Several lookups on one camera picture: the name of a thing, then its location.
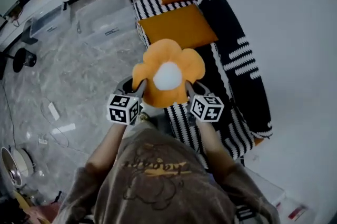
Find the person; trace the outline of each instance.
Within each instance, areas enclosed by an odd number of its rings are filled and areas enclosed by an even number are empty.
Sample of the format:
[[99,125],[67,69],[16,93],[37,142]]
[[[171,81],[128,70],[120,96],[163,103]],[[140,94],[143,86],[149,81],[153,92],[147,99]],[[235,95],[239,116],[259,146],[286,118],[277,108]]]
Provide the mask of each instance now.
[[182,142],[149,122],[127,138],[114,123],[53,223],[270,223],[277,210],[235,163],[212,124],[196,120],[212,175]]

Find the orange flower plush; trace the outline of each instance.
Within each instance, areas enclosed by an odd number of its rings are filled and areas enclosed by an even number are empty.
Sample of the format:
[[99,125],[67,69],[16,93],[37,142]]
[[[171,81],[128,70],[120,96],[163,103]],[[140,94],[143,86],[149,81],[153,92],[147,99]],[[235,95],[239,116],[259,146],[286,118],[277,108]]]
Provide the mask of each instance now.
[[205,75],[205,63],[193,49],[182,50],[173,40],[160,40],[148,48],[144,63],[134,66],[132,89],[147,79],[144,101],[157,108],[188,101],[185,81],[192,84]]

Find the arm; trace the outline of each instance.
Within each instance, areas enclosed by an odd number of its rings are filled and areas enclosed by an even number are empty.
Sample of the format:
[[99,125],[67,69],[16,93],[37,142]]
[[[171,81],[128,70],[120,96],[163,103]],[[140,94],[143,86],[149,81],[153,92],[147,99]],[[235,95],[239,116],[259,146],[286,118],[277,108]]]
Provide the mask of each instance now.
[[73,186],[53,224],[78,223],[95,204],[102,181],[113,166],[126,126],[113,124],[84,168],[75,174]]
[[211,123],[196,120],[215,181],[234,203],[247,204],[266,217],[269,223],[280,224],[279,215],[240,164],[222,146]]
[[101,144],[89,157],[85,169],[97,176],[105,178],[111,170],[126,129],[125,125],[113,124]]
[[235,166],[235,162],[226,152],[211,123],[201,122],[197,119],[196,125],[199,128],[214,179],[221,183],[231,168]]

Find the printed graphic on shirt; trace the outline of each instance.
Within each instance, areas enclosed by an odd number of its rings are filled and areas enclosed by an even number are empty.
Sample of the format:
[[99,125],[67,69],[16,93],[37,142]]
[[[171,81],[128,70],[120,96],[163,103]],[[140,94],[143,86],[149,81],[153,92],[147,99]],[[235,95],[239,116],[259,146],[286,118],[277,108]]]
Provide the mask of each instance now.
[[133,159],[122,164],[123,169],[131,170],[123,194],[125,200],[139,200],[153,210],[170,206],[178,189],[184,187],[183,177],[192,173],[186,161],[172,157],[176,154],[171,150],[165,144],[150,143],[136,148]]

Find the gray tiled floor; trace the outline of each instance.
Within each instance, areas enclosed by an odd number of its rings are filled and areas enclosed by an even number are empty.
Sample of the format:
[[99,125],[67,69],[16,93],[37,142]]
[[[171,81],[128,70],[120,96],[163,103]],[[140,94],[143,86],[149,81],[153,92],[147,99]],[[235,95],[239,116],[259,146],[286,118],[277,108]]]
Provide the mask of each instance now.
[[[73,4],[72,16],[90,1]],[[18,43],[11,54],[22,46],[37,54],[36,65],[14,73],[8,61],[2,83],[11,107],[16,145],[25,148],[36,163],[26,189],[38,190],[42,200],[48,201],[59,190],[69,190],[74,170],[85,163],[106,134],[111,125],[105,117],[107,98],[142,61],[145,47],[136,30],[88,46],[77,41],[74,22],[56,39],[32,46]],[[12,124],[2,88],[0,91],[0,145],[13,146]],[[47,108],[49,101],[61,116],[56,122]],[[50,134],[71,123],[75,130]],[[48,144],[39,143],[38,138]]]

